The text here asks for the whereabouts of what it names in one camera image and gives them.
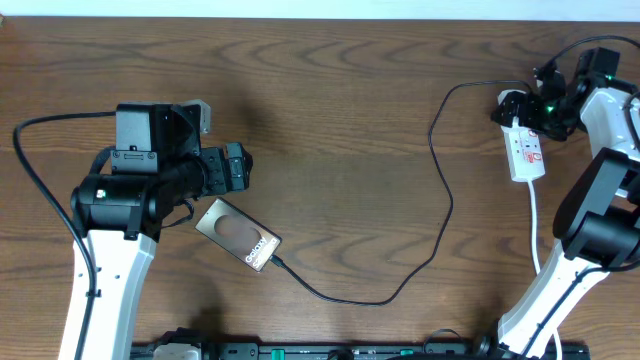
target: power strip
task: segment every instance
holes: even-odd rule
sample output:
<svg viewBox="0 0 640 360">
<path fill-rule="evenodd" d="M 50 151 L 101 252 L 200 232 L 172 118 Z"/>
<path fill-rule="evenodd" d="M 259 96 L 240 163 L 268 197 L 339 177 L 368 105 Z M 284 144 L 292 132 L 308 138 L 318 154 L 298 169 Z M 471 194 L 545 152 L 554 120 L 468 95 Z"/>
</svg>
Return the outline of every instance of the power strip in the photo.
<svg viewBox="0 0 640 360">
<path fill-rule="evenodd" d="M 511 91 L 505 90 L 498 96 L 501 103 Z M 504 142 L 507 148 L 511 180 L 516 182 L 533 181 L 545 174 L 542 149 L 538 134 L 527 127 L 521 127 L 518 117 L 513 118 L 513 126 L 501 126 L 504 132 Z"/>
</svg>

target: metallic rectangular device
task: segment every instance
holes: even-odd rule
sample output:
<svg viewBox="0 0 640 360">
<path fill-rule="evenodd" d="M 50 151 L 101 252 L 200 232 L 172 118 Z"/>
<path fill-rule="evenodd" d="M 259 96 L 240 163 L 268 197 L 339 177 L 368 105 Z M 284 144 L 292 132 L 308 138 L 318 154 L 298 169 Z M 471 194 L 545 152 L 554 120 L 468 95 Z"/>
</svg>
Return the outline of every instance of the metallic rectangular device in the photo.
<svg viewBox="0 0 640 360">
<path fill-rule="evenodd" d="M 278 235 L 222 198 L 213 202 L 196 229 L 258 272 L 282 242 Z"/>
</svg>

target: wooden table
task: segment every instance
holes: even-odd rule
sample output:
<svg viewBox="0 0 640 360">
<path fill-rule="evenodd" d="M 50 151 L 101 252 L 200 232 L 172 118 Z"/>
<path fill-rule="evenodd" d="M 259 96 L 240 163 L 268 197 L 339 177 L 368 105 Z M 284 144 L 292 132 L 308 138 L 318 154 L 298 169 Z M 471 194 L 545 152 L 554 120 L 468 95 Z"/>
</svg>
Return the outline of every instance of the wooden table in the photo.
<svg viewBox="0 0 640 360">
<path fill-rule="evenodd" d="M 226 199 L 284 238 L 279 254 L 323 292 L 388 297 L 432 251 L 449 206 L 426 131 L 461 82 L 528 79 L 565 45 L 596 34 L 640 38 L 634 24 L 9 18 L 0 29 L 0 357 L 57 356 L 70 297 L 72 240 L 20 167 L 11 131 L 32 117 L 108 111 L 121 101 L 199 98 L 213 146 L 253 154 L 249 191 Z M 640 83 L 626 44 L 619 77 Z M 580 51 L 560 61 L 572 75 Z M 322 302 L 271 265 L 256 274 L 189 225 L 163 232 L 135 340 L 178 326 L 265 342 L 420 342 L 447 327 L 472 338 L 534 278 L 526 185 L 513 183 L 497 125 L 504 86 L 451 99 L 434 142 L 455 196 L 438 256 L 383 308 Z M 42 125 L 29 159 L 68 207 L 111 119 Z M 536 181 L 544 259 L 551 224 L 590 161 L 588 141 L 543 142 Z M 213 199 L 197 203 L 199 219 Z M 174 217 L 182 215 L 182 209 Z M 640 357 L 640 276 L 611 276 L 560 328 L 593 359 Z"/>
</svg>

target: white wall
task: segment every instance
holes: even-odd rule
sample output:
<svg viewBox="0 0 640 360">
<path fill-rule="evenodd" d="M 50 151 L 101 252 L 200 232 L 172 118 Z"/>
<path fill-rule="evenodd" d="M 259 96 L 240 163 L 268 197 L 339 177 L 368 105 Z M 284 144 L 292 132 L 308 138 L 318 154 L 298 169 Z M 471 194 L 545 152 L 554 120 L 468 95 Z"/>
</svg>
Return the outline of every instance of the white wall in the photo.
<svg viewBox="0 0 640 360">
<path fill-rule="evenodd" d="M 4 15 L 640 21 L 640 0 L 0 0 Z"/>
</svg>

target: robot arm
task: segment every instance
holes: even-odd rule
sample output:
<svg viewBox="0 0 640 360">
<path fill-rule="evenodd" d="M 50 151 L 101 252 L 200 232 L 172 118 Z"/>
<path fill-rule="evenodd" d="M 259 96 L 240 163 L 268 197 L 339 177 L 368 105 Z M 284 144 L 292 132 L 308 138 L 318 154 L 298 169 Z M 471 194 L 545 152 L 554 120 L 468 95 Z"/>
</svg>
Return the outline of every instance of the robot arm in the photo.
<svg viewBox="0 0 640 360">
<path fill-rule="evenodd" d="M 202 148 L 211 109 L 196 100 L 180 105 L 124 103 L 116 111 L 111 174 L 100 174 L 100 156 L 72 194 L 73 222 L 96 271 L 96 293 L 86 335 L 88 269 L 74 245 L 74 282 L 59 359 L 127 359 L 138 301 L 162 222 L 188 199 L 249 187 L 253 162 L 239 143 Z"/>
<path fill-rule="evenodd" d="M 575 128 L 588 132 L 594 160 L 562 202 L 553 232 L 556 242 L 543 270 L 523 298 L 499 320 L 491 346 L 480 352 L 540 358 L 552 333 L 608 272 L 589 274 L 555 309 L 527 351 L 534 333 L 576 276 L 593 268 L 612 268 L 640 258 L 640 213 L 611 206 L 614 196 L 640 205 L 638 133 L 640 101 L 634 85 L 615 79 L 619 54 L 607 49 L 582 54 L 568 88 L 555 64 L 538 71 L 540 95 L 510 92 L 492 114 L 507 127 L 521 126 L 564 141 Z"/>
</svg>

